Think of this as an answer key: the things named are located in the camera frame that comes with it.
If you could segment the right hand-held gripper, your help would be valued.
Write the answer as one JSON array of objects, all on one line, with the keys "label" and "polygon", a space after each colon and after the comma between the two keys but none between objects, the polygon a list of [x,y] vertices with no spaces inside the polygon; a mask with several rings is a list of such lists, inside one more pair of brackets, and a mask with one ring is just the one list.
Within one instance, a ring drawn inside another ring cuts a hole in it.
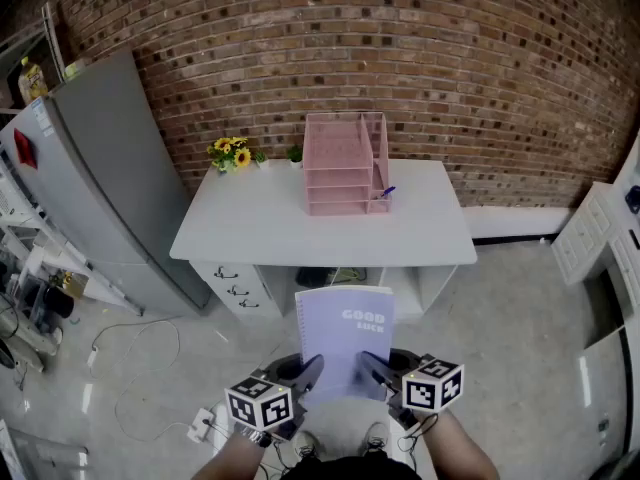
[{"label": "right hand-held gripper", "polygon": [[434,415],[458,400],[464,391],[464,366],[426,354],[391,350],[383,359],[359,353],[363,395],[388,401],[389,414],[404,429],[417,425],[416,415]]}]

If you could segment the lilac spiral notebook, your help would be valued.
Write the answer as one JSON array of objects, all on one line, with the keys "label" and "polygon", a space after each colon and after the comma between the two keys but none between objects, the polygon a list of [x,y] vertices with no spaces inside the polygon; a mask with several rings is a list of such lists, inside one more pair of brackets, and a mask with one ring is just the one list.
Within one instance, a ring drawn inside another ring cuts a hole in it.
[{"label": "lilac spiral notebook", "polygon": [[302,360],[324,358],[305,406],[345,397],[382,401],[386,389],[359,372],[357,355],[389,357],[395,299],[388,287],[334,285],[295,294]]}]

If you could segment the pink mesh desk organizer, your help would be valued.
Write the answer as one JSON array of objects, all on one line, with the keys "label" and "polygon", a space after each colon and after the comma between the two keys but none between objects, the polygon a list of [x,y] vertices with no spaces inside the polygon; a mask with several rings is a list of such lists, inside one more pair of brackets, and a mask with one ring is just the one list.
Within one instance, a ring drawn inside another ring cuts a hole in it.
[{"label": "pink mesh desk organizer", "polygon": [[306,116],[303,170],[312,216],[385,214],[391,209],[387,121],[381,112]]}]

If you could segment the person's right forearm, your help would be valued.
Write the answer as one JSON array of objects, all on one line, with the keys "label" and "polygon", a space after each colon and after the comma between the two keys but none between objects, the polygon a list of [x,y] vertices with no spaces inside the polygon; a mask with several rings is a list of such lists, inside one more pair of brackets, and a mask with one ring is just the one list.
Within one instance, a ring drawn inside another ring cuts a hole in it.
[{"label": "person's right forearm", "polygon": [[[420,421],[425,413],[415,413]],[[489,456],[469,436],[448,409],[441,411],[438,422],[423,440],[439,480],[499,480],[499,473]]]}]

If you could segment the person's left forearm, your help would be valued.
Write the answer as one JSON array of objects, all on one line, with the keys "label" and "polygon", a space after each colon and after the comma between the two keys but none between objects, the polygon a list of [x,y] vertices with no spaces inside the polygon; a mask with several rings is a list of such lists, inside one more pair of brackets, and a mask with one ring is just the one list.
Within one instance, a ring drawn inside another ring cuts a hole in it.
[{"label": "person's left forearm", "polygon": [[234,430],[216,456],[191,480],[254,480],[265,452]]}]

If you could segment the person's shoe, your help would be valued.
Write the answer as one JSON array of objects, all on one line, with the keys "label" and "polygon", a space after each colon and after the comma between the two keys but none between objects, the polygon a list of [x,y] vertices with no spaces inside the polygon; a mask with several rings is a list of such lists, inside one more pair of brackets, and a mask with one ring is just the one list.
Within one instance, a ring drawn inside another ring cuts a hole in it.
[{"label": "person's shoe", "polygon": [[316,458],[318,456],[318,442],[309,431],[299,430],[293,440],[293,448],[300,459]]},{"label": "person's shoe", "polygon": [[361,455],[366,456],[371,453],[386,454],[388,440],[388,426],[382,422],[373,423],[365,434],[361,445]]}]

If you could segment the brown wrist band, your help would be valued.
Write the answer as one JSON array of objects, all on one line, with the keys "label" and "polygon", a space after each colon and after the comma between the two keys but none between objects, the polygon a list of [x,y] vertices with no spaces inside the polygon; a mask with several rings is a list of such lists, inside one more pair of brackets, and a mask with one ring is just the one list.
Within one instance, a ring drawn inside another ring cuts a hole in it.
[{"label": "brown wrist band", "polygon": [[424,436],[438,422],[438,419],[439,419],[439,415],[437,413],[429,414],[429,415],[426,415],[424,418],[421,418],[419,421],[418,427],[412,432],[411,436],[415,440]]}]

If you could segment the person's left shoe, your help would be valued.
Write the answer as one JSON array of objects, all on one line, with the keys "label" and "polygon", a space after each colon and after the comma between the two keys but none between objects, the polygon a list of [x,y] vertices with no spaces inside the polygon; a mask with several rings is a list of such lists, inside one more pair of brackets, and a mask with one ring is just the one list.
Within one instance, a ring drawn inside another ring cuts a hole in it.
[{"label": "person's left shoe", "polygon": [[300,459],[316,458],[318,456],[318,442],[309,431],[299,430],[293,440],[293,448]]}]

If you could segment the metal wristwatch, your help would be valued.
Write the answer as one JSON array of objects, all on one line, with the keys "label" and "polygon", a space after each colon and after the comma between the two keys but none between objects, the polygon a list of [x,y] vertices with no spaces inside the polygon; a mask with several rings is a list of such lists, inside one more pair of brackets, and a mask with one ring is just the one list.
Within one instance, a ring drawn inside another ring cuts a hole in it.
[{"label": "metal wristwatch", "polygon": [[273,442],[273,437],[270,433],[256,430],[240,423],[235,425],[235,432],[255,446],[263,449],[269,448]]}]

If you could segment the black bag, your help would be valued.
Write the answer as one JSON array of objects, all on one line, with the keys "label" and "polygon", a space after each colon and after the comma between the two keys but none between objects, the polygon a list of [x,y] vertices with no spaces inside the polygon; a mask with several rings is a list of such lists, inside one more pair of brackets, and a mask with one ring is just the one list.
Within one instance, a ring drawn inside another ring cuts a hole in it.
[{"label": "black bag", "polygon": [[295,282],[304,288],[316,289],[327,285],[333,269],[329,267],[299,267]]}]

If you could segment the person's black trousers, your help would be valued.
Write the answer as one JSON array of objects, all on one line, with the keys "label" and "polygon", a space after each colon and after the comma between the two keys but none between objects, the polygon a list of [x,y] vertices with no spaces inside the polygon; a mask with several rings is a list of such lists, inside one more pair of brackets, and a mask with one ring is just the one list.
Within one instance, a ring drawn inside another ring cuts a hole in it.
[{"label": "person's black trousers", "polygon": [[281,480],[422,480],[407,464],[389,458],[384,452],[322,461],[305,456]]}]

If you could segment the white desk with drawers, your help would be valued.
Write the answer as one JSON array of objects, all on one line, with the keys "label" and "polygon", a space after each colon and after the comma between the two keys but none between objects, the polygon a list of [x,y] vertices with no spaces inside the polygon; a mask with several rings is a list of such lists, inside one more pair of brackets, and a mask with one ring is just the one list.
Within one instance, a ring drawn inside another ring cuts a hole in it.
[{"label": "white desk with drawers", "polygon": [[400,320],[421,317],[477,254],[443,165],[392,159],[387,214],[310,216],[303,170],[286,160],[238,174],[210,171],[171,247],[236,316],[294,309],[299,267],[356,268],[396,296]]}]

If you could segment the sunflower bouquet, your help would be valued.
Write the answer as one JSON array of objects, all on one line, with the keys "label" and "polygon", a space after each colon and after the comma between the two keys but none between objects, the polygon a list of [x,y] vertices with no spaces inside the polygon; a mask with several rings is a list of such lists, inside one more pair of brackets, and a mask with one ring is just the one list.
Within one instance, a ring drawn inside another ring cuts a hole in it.
[{"label": "sunflower bouquet", "polygon": [[223,137],[210,144],[206,152],[211,165],[219,172],[226,173],[244,168],[251,163],[251,152],[245,137]]}]

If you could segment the yellow drink bottle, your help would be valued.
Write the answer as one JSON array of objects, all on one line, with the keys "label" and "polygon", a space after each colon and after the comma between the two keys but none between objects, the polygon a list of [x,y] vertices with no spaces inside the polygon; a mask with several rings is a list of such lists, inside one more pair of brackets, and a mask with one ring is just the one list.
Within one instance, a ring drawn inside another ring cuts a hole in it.
[{"label": "yellow drink bottle", "polygon": [[38,64],[30,62],[28,57],[23,57],[21,66],[18,78],[19,91],[24,103],[29,105],[37,98],[46,96],[49,90],[43,70]]}]

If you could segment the metal shelf frame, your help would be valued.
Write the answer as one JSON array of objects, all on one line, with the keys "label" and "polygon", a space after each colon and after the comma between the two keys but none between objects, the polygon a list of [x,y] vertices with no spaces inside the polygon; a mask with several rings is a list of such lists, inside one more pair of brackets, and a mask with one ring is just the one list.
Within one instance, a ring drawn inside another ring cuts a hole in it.
[{"label": "metal shelf frame", "polygon": [[53,59],[54,68],[61,84],[65,83],[64,62],[59,47],[55,24],[53,20],[51,5],[46,2],[41,8],[43,27],[46,40],[49,45],[50,53]]}]

